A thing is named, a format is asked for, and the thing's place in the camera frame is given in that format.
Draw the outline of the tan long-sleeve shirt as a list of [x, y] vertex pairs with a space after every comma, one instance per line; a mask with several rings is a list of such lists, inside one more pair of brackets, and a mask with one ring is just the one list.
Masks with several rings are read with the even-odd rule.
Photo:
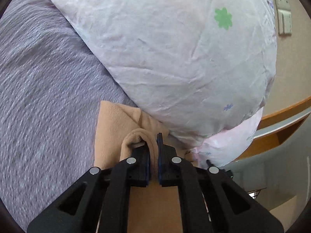
[[108, 101], [100, 103], [95, 135], [94, 165], [101, 169], [114, 167], [131, 156], [135, 145], [147, 140], [151, 155], [152, 179], [145, 188], [132, 187], [129, 199], [128, 232], [182, 232], [177, 187], [161, 187], [158, 172], [156, 135], [176, 149], [176, 154], [193, 160], [177, 140], [169, 137], [168, 129], [140, 108]]

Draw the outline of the pink floral pillow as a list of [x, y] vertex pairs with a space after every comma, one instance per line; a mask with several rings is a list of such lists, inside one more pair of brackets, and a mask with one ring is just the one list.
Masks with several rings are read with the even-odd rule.
[[263, 109], [240, 125], [205, 139], [202, 145], [188, 150], [184, 158], [195, 167], [206, 169], [207, 160], [217, 167], [222, 167], [239, 157], [252, 143], [261, 121]]

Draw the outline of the purple bed sheet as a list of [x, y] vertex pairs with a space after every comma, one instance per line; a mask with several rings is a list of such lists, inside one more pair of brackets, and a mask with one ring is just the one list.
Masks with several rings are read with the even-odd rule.
[[28, 224], [94, 162], [100, 102], [133, 105], [51, 0], [1, 18], [1, 200]]

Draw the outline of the large white floral pillow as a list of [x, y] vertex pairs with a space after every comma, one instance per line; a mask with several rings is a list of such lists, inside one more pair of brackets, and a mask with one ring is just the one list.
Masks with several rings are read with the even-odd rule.
[[272, 0], [51, 0], [135, 104], [199, 145], [263, 108]]

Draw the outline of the wooden door frame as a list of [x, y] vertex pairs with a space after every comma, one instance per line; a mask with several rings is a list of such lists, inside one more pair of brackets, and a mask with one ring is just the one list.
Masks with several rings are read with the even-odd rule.
[[283, 144], [310, 115], [310, 97], [264, 116], [251, 145], [235, 161], [257, 156]]

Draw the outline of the beige wall switch panel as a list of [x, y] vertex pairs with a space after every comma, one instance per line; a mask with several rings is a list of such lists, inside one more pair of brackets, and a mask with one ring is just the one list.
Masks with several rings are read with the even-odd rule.
[[292, 34], [292, 12], [289, 0], [275, 0], [279, 35]]

